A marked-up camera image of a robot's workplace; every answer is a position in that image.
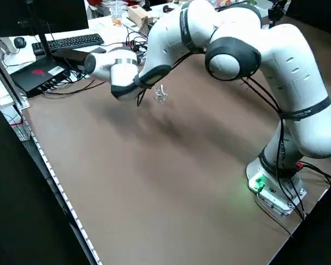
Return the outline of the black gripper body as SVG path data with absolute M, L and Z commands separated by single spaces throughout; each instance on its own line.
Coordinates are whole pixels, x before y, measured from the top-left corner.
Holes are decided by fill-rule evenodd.
M 285 5 L 288 0 L 272 0 L 273 5 L 268 9 L 269 27 L 272 28 L 285 15 Z

